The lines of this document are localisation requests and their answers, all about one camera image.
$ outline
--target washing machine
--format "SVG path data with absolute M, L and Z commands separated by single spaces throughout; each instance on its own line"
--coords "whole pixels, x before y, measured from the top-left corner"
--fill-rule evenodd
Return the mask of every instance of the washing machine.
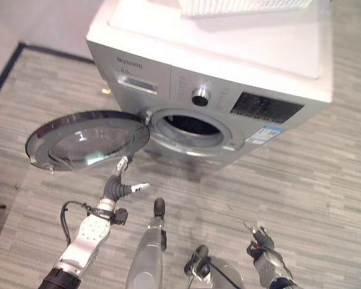
M 87 43 L 122 111 L 38 129 L 38 167 L 90 166 L 141 148 L 221 168 L 332 101 L 329 0 L 304 10 L 187 19 L 176 0 L 106 0 Z

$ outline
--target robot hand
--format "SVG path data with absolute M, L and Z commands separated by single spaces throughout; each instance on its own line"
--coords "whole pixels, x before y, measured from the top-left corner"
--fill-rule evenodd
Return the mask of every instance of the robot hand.
M 255 229 L 244 222 L 256 242 L 251 241 L 247 253 L 254 259 L 254 267 L 259 273 L 261 286 L 267 289 L 299 288 L 290 270 L 286 267 L 281 254 L 274 247 L 273 239 L 264 227 Z

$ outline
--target wood-pattern floor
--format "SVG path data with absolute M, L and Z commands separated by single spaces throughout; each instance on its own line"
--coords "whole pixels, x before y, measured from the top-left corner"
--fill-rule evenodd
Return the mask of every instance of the wood-pattern floor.
M 333 1 L 335 95 L 311 121 L 196 181 L 143 151 L 125 182 L 152 187 L 122 199 L 126 226 L 113 227 L 82 288 L 124 288 L 134 250 L 156 197 L 166 200 L 164 288 L 184 288 L 183 266 L 200 243 L 236 265 L 248 289 L 260 288 L 244 248 L 242 220 L 261 222 L 304 288 L 361 288 L 361 0 Z M 108 168 L 55 173 L 31 166 L 29 134 L 69 113 L 117 109 L 90 64 L 24 50 L 0 92 L 0 289 L 37 288 L 65 248 L 61 204 L 95 204 Z M 68 212 L 72 230 L 84 213 Z

